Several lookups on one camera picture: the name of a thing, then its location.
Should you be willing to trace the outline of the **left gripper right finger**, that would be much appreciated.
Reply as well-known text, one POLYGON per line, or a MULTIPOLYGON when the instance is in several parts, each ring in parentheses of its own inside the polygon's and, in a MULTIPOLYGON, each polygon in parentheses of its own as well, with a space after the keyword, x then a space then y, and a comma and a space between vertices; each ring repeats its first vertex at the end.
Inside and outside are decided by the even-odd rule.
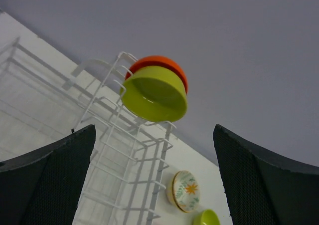
POLYGON ((235 225, 317 225, 319 169, 217 124, 214 148, 235 225))

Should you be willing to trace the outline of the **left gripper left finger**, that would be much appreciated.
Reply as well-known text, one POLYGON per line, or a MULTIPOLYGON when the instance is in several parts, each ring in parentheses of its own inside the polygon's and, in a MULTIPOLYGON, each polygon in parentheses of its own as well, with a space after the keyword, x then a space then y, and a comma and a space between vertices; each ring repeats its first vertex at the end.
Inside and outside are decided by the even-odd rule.
POLYGON ((70 225, 96 141, 88 125, 0 164, 2 225, 70 225))

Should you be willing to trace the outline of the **green bowl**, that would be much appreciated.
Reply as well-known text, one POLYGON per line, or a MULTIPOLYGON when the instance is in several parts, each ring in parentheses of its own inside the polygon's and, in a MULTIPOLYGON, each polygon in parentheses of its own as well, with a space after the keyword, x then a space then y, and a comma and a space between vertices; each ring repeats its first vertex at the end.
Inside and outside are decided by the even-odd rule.
POLYGON ((129 111, 151 122, 178 121, 188 108, 182 80, 160 66, 139 69, 123 82, 120 96, 129 111))
POLYGON ((213 210, 207 209, 195 216, 192 225, 220 225, 220 221, 213 210))

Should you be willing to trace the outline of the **white floral patterned bowl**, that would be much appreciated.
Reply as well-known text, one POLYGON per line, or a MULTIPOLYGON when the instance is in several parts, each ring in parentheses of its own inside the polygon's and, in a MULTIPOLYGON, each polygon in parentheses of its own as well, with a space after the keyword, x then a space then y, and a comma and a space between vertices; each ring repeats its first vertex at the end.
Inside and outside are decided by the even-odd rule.
POLYGON ((165 192, 169 203, 183 213, 191 213, 199 205, 199 183, 189 171, 178 171, 167 183, 165 192))

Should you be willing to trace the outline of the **orange bowl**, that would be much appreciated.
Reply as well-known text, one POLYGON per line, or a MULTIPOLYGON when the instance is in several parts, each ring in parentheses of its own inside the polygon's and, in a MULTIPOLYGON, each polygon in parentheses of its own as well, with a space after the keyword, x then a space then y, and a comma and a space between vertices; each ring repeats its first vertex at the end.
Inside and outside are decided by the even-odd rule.
POLYGON ((151 55, 137 60, 130 68, 129 72, 126 73, 125 79, 128 79, 132 74, 137 72, 139 69, 147 66, 160 66, 174 72, 183 82, 185 92, 188 93, 188 81, 183 69, 172 59, 160 55, 151 55))

